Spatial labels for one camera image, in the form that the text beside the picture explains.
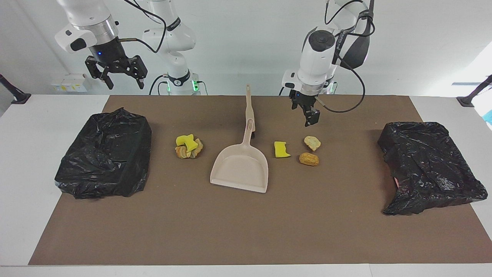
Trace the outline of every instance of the black stand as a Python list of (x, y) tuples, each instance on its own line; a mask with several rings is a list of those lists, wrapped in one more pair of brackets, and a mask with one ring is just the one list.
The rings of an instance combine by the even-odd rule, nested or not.
[(0, 83), (14, 96), (14, 100), (11, 102), (12, 104), (24, 104), (31, 97), (30, 93), (24, 93), (9, 83), (2, 74), (0, 74)]
[(475, 96), (477, 96), (484, 88), (489, 86), (491, 83), (492, 83), (492, 75), (490, 75), (483, 83), (478, 85), (478, 87), (472, 93), (470, 93), (470, 95), (465, 97), (456, 97), (456, 99), (458, 99), (458, 102), (460, 102), (460, 104), (463, 107), (474, 107), (473, 104), (471, 103), (471, 100)]

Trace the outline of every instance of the potato-like object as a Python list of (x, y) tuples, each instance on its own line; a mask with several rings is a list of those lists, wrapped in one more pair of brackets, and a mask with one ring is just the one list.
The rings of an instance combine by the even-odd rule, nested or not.
[(186, 158), (189, 158), (191, 156), (191, 152), (186, 152), (186, 146), (178, 146), (176, 148), (174, 148), (174, 150), (176, 150), (176, 155), (178, 156), (178, 158), (180, 159), (186, 159)]
[(312, 167), (315, 167), (319, 164), (318, 156), (311, 153), (302, 153), (299, 156), (299, 161), (301, 162), (301, 164), (312, 166)]
[(191, 159), (196, 158), (196, 156), (198, 156), (198, 153), (200, 153), (203, 149), (203, 143), (199, 138), (195, 139), (195, 142), (198, 144), (198, 146), (196, 147), (196, 149), (191, 151), (191, 156), (190, 156)]
[(321, 146), (319, 139), (313, 136), (307, 136), (304, 138), (304, 143), (311, 148), (311, 150), (316, 151)]

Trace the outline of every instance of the brown mat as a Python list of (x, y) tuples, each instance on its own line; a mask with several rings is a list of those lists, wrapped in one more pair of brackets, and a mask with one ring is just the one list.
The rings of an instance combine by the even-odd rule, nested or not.
[[(347, 108), (358, 96), (324, 96)], [(381, 213), (395, 192), (376, 144), (385, 123), (420, 121), (409, 97), (369, 96), (355, 111), (322, 111), (304, 127), (287, 97), (253, 97), (256, 138), (267, 157), (266, 194), (209, 183), (217, 154), (240, 143), (244, 97), (111, 96), (147, 117), (152, 154), (147, 186), (130, 198), (75, 200), (63, 194), (31, 265), (229, 265), (490, 263), (492, 242), (470, 205), (419, 215)], [(196, 160), (174, 153), (178, 135), (205, 144)], [(306, 135), (317, 136), (321, 163), (298, 162)], [(292, 157), (274, 158), (287, 141)]]

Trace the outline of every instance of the beige dustpan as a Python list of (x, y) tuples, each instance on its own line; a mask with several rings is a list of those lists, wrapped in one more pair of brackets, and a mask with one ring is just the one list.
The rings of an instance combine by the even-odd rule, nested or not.
[(249, 117), (246, 119), (243, 143), (229, 146), (219, 153), (210, 173), (210, 183), (265, 193), (268, 185), (267, 159), (260, 150), (249, 144), (254, 128), (250, 96), (248, 90), (246, 105), (249, 107), (246, 114)]

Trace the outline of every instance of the garbage bag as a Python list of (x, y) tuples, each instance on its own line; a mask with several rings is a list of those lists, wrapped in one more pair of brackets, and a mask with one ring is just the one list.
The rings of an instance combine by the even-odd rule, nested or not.
[(61, 159), (56, 186), (77, 199), (142, 191), (151, 135), (144, 116), (123, 108), (92, 115)]
[(397, 185), (384, 214), (421, 213), (487, 198), (448, 130), (437, 122), (388, 123), (378, 144)]

